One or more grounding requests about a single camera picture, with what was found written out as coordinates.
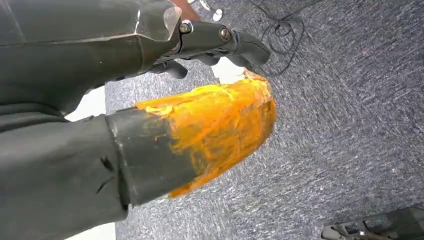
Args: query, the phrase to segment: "gray fabric covering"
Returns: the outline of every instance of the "gray fabric covering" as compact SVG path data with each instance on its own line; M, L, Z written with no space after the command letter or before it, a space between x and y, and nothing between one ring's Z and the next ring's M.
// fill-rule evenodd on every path
M267 25L246 0L208 1L233 29L259 36ZM307 2L264 1L279 15ZM131 209L116 224L118 240L310 240L324 225L423 202L424 2L326 0L299 16L306 32L296 57L270 79L278 107L270 139L190 195ZM216 82L195 61L183 80L110 83L106 105Z

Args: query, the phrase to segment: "black cable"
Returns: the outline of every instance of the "black cable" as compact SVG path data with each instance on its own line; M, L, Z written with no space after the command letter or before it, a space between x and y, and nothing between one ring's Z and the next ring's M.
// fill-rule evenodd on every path
M298 18L295 17L295 14L298 14L300 11L309 8L319 2L322 2L323 0L315 0L312 3L309 3L303 7L298 8L297 10L293 11L292 13L283 16L283 17L275 17L273 15L271 15L268 6L265 3L262 3L262 5L264 6L264 8L267 8L268 10L265 10L263 7L259 6L257 3L254 3L253 0L249 0L250 3L255 6L258 10L260 10L261 12L263 12L266 17L272 21L273 23L271 23L268 27L266 27L266 29L263 31L262 33L262 37L260 38L261 42L264 41L265 36L267 36L267 43L269 45L269 48L276 53L277 55L280 56L285 56L287 54L290 54L290 58L288 59L287 64L284 66L284 68L278 72L267 72L265 71L262 66L259 66L260 70L263 72L263 75L265 75L266 77L276 77L276 76L280 76L281 74L283 74L287 68L289 68L290 63L292 62L293 58L295 57L296 51L299 48L299 44L304 36L305 33L305 24L304 22ZM295 31L293 29L292 24L299 24L301 27L301 31L300 31L300 35L298 37L298 40L296 41L296 34ZM281 33L280 32L280 28L281 27L286 27L288 30L286 32ZM278 50L275 45L273 44L272 41L272 33L274 33L274 35L276 37L279 38L284 38L284 37L289 37L290 38L290 44L288 46L287 50Z

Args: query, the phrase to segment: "screw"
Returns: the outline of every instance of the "screw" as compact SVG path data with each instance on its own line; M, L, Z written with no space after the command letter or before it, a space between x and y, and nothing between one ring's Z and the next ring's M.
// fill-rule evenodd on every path
M179 32L182 34L187 34L191 31L192 30L190 29L190 25L188 25L187 23L183 23L179 26Z
M230 40L230 31L226 29L225 27L221 28L219 31L219 36L224 42L228 42Z

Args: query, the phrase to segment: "white object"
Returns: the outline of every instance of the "white object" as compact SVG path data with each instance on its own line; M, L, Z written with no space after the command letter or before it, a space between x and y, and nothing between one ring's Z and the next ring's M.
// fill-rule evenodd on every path
M215 22L218 22L219 20L221 20L223 18L223 11L221 10L221 9L217 9L216 11L215 11L215 13L213 14L213 16L212 16L212 19L215 21Z
M105 87L101 86L84 95L76 110L68 114L65 118L71 122L75 122L90 116L98 116L105 113Z
M93 89L84 95L75 111L65 118L75 122L90 116L106 114L105 87ZM81 232L66 240L116 240L115 223L103 224Z
M221 84L233 84L245 78L244 67L237 66L226 57L221 57L219 62L212 66L215 78Z

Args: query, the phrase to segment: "orange tape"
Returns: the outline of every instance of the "orange tape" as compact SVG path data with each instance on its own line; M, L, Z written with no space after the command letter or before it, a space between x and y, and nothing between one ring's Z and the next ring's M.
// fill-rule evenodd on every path
M189 153L199 174L175 189L186 194L230 169L257 149L271 134L276 104L269 83L255 74L229 85L207 85L191 92L136 103L167 118L176 154Z

